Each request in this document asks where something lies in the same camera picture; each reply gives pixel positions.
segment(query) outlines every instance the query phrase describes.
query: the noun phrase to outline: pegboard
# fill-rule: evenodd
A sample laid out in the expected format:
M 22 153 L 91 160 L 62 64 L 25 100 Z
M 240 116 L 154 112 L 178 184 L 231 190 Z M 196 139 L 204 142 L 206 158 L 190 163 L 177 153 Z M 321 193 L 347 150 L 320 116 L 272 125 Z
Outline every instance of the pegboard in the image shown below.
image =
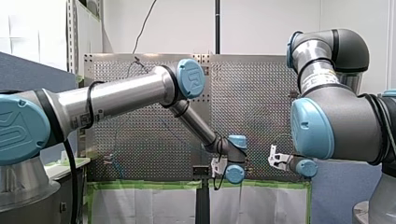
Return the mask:
M 89 54 L 85 56 L 85 86 L 146 74 L 156 65 L 170 64 L 199 55 Z M 192 108 L 210 123 L 210 80 Z M 161 105 L 151 105 L 95 124 L 86 131 L 87 155 L 92 181 L 112 179 L 191 180 L 192 166 L 207 161 L 201 144 L 173 114 Z
M 290 91 L 297 91 L 297 81 L 285 61 L 284 56 L 210 55 L 213 128 L 247 137 L 249 179 L 302 180 L 267 161 L 276 137 L 290 133 Z M 276 151 L 291 154 L 291 137 L 279 137 Z
M 203 94 L 191 100 L 192 107 L 221 135 L 244 134 L 251 179 L 299 181 L 293 173 L 269 166 L 272 141 L 290 133 L 290 91 L 296 91 L 296 77 L 283 56 L 244 55 L 136 55 L 150 70 L 155 65 L 193 58 L 205 70 Z M 146 73 L 132 64 L 133 55 L 93 54 L 85 57 L 88 86 L 94 80 L 111 81 Z M 192 166 L 208 164 L 211 155 L 170 111 L 148 106 L 96 124 L 86 132 L 86 148 L 94 158 L 89 179 L 117 178 L 145 180 L 192 180 Z M 288 137 L 278 140 L 279 152 L 291 153 Z M 115 163 L 105 164 L 113 154 Z

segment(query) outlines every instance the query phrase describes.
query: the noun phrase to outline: metal pole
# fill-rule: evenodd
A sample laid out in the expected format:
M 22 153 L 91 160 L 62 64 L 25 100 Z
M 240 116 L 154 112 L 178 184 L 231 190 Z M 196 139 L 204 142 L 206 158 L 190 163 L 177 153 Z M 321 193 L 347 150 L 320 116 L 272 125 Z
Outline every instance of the metal pole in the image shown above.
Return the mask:
M 215 17 L 216 17 L 216 54 L 220 54 L 220 0 L 215 0 Z

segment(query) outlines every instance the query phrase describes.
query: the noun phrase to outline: white wall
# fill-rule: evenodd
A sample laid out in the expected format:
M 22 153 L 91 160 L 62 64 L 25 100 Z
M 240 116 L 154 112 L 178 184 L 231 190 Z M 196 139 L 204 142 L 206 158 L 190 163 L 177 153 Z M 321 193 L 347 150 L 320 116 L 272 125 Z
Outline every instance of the white wall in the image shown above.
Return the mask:
M 221 1 L 221 53 L 285 55 L 295 31 L 319 29 L 319 9 L 319 0 Z
M 322 0 L 320 29 L 347 28 L 360 34 L 370 50 L 370 67 L 361 92 L 379 93 L 390 85 L 389 4 L 393 0 Z
M 104 51 L 131 53 L 152 1 L 104 0 Z M 221 53 L 285 54 L 296 30 L 319 29 L 319 0 L 221 1 Z M 215 51 L 215 1 L 158 1 L 136 52 Z
M 104 0 L 104 51 L 132 53 L 150 0 Z M 214 1 L 158 1 L 136 53 L 208 53 L 214 48 Z

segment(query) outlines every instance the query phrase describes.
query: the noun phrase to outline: industrial robot arm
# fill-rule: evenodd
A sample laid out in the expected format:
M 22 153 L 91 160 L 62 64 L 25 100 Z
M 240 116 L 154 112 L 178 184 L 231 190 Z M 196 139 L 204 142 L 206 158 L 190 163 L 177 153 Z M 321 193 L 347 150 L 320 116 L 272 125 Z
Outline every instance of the industrial robot arm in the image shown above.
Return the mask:
M 369 50 L 352 31 L 295 33 L 288 66 L 302 95 L 292 104 L 291 133 L 306 157 L 382 163 L 369 222 L 390 224 L 396 222 L 396 91 L 357 95 L 368 65 Z
M 60 93 L 47 90 L 0 95 L 0 166 L 36 156 L 41 149 L 66 140 L 76 129 L 138 108 L 160 103 L 187 126 L 209 152 L 227 155 L 226 178 L 244 179 L 246 138 L 217 137 L 189 107 L 187 99 L 204 90 L 205 75 L 196 61 L 156 66 L 147 75 L 130 77 Z
M 384 139 L 371 98 L 358 97 L 369 52 L 349 30 L 296 33 L 288 44 L 288 66 L 298 74 L 302 98 L 291 108 L 296 150 L 306 157 L 379 164 Z

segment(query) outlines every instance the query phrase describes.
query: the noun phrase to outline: cable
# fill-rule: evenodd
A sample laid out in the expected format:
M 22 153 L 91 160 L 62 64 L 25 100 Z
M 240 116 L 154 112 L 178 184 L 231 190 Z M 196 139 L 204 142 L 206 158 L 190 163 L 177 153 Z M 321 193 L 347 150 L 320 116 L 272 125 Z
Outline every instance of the cable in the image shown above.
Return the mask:
M 140 30 L 140 34 L 137 36 L 136 43 L 134 44 L 134 51 L 132 52 L 132 54 L 134 54 L 134 53 L 136 52 L 136 49 L 137 49 L 137 45 L 138 45 L 138 43 L 139 43 L 140 36 L 143 34 L 143 31 L 145 30 L 146 22 L 148 21 L 149 15 L 151 14 L 151 10 L 154 8 L 154 5 L 155 5 L 156 2 L 157 2 L 157 0 L 154 0 L 154 1 L 152 2 L 152 4 L 151 4 L 151 7 L 150 7 L 150 9 L 149 9 L 149 11 L 148 11 L 148 15 L 146 16 L 145 21 L 143 22 L 143 25 L 142 25 L 142 29 Z
M 92 98 L 91 98 L 91 92 L 93 87 L 96 84 L 102 84 L 104 83 L 103 81 L 94 81 L 93 83 L 91 83 L 90 87 L 88 87 L 88 91 L 87 91 L 87 105 L 88 105 L 88 110 L 90 111 L 90 123 L 85 126 L 83 129 L 90 129 L 94 123 L 95 117 L 93 114 L 93 108 L 92 108 Z
M 221 137 L 221 136 L 219 136 L 218 133 L 216 133 L 216 135 L 219 137 L 219 141 L 216 143 L 216 151 L 219 153 L 219 160 L 218 160 L 218 162 L 220 162 L 221 156 L 222 156 L 222 149 L 223 149 L 223 140 L 224 140 L 224 138 Z M 221 188 L 221 184 L 222 184 L 222 182 L 223 182 L 223 180 L 224 180 L 224 176 L 225 176 L 225 174 L 222 174 L 222 175 L 221 175 L 221 180 L 220 180 L 220 183 L 219 183 L 219 186 L 218 186 L 218 187 L 216 187 L 216 176 L 213 177 L 213 188 L 214 188 L 214 190 L 219 190 L 219 189 Z
M 20 93 L 20 92 L 22 92 L 22 91 L 16 91 L 16 90 L 2 90 L 2 91 L 0 91 L 0 94 L 11 95 L 11 94 Z
M 364 97 L 369 102 L 371 108 L 373 109 L 373 112 L 375 113 L 375 118 L 381 128 L 382 147 L 380 148 L 377 158 L 375 158 L 374 161 L 368 162 L 371 165 L 378 165 L 379 163 L 381 163 L 382 160 L 386 158 L 386 156 L 389 153 L 389 137 L 387 136 L 387 134 L 389 133 L 386 128 L 386 125 L 384 124 L 385 113 L 383 113 L 383 108 L 380 107 L 379 102 L 376 100 L 375 95 L 364 93 L 362 95 L 359 95 L 358 97 L 359 98 Z
M 64 148 L 66 149 L 67 157 L 69 159 L 70 174 L 72 176 L 72 216 L 70 223 L 75 224 L 77 223 L 77 215 L 78 215 L 78 177 L 77 177 L 77 167 L 73 155 L 73 150 L 67 138 L 66 141 L 64 141 Z

